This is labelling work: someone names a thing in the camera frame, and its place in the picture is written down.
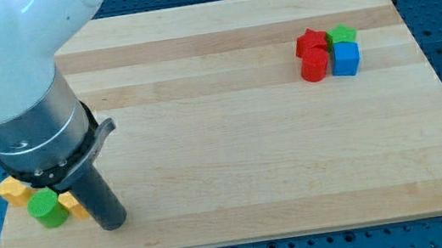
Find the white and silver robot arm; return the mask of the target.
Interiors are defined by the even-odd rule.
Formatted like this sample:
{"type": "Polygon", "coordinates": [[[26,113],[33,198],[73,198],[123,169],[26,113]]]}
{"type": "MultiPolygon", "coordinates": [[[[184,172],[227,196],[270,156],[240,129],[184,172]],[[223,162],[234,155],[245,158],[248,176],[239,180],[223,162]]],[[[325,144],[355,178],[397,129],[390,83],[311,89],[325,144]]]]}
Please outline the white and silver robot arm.
{"type": "Polygon", "coordinates": [[[64,190],[101,149],[97,126],[55,54],[103,0],[0,0],[0,165],[31,186],[64,190]]]}

